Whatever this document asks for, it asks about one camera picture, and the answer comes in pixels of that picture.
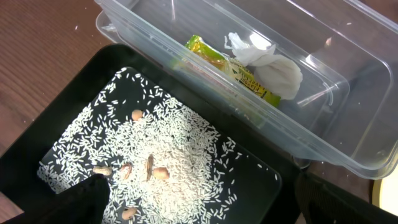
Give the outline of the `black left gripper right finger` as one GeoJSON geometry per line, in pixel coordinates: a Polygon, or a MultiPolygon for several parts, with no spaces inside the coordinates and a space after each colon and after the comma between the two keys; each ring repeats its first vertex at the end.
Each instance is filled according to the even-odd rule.
{"type": "Polygon", "coordinates": [[[313,174],[297,177],[295,198],[307,223],[397,224],[397,216],[313,174]]]}

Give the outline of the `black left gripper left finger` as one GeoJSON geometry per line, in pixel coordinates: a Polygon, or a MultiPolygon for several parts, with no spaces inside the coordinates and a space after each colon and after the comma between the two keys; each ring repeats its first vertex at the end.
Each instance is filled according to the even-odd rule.
{"type": "Polygon", "coordinates": [[[23,213],[5,224],[101,223],[109,196],[105,176],[95,174],[51,198],[31,201],[23,213]]]}

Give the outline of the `yellow plate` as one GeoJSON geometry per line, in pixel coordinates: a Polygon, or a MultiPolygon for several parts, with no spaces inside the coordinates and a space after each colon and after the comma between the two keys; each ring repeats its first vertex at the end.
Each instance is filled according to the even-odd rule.
{"type": "Polygon", "coordinates": [[[374,181],[371,203],[397,215],[397,167],[387,177],[374,181]]]}

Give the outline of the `white tissue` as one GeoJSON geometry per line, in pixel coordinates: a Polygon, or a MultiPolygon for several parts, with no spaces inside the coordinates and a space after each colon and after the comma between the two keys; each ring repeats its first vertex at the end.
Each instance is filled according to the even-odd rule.
{"type": "Polygon", "coordinates": [[[254,67],[254,79],[283,100],[293,100],[300,88],[303,75],[291,59],[276,54],[276,45],[259,34],[249,36],[250,44],[237,33],[224,37],[224,47],[245,67],[254,67]]]}

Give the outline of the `green snack wrapper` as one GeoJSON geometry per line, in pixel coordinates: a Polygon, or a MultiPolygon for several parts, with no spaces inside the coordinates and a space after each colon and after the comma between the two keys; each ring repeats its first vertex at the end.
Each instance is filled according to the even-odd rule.
{"type": "Polygon", "coordinates": [[[272,106],[278,107],[280,97],[274,95],[269,90],[265,89],[260,83],[255,81],[252,72],[250,72],[249,69],[242,65],[238,60],[218,52],[213,47],[206,44],[198,35],[193,35],[185,44],[185,47],[227,74],[232,79],[236,80],[241,85],[245,86],[247,89],[251,90],[272,106]]]}

